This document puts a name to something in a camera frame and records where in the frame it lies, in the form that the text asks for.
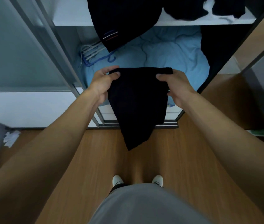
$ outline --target shoe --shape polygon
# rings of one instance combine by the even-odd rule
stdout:
[[[123,184],[124,181],[122,180],[121,177],[119,177],[118,175],[115,175],[113,178],[112,178],[112,185],[113,187],[115,187],[115,185],[117,184]]]
[[[156,177],[154,177],[154,179],[152,180],[152,183],[155,183],[161,187],[163,187],[163,177],[161,175],[157,175]]]

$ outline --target white stripe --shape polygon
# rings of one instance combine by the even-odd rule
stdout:
[[[117,32],[115,32],[115,33],[113,33],[113,34],[110,34],[110,35],[108,35],[108,36],[104,37],[103,39],[105,39],[105,38],[107,38],[107,37],[109,37],[109,36],[111,36],[111,35],[114,35],[114,34],[116,34],[116,33],[118,33],[118,31],[117,31]]]

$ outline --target hand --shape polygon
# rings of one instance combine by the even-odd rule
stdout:
[[[95,72],[95,75],[90,83],[88,90],[99,96],[98,105],[102,104],[108,97],[107,90],[110,88],[113,80],[116,80],[121,75],[119,72],[114,72],[107,75],[109,71],[119,68],[118,65],[104,67]]]
[[[175,69],[172,71],[172,75],[157,74],[156,78],[159,81],[167,82],[170,89],[167,95],[172,96],[175,104],[183,109],[190,99],[190,96],[196,93],[196,91],[190,85],[184,72]]]

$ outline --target black pants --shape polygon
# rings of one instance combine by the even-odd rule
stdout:
[[[115,189],[121,188],[121,187],[123,187],[123,186],[128,186],[128,185],[129,185],[129,184],[125,184],[125,183],[116,184],[116,185],[111,189],[110,193],[111,193],[112,191],[114,191]]]

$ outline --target light blue bedding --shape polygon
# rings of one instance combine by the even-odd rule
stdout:
[[[143,35],[119,48],[112,56],[115,61],[100,60],[90,67],[80,65],[78,76],[88,87],[95,71],[110,65],[120,67],[171,67],[185,72],[192,87],[197,90],[209,75],[208,61],[200,49],[201,33],[199,26],[154,26]],[[105,49],[94,60],[108,55]],[[168,97],[168,104],[174,105]]]

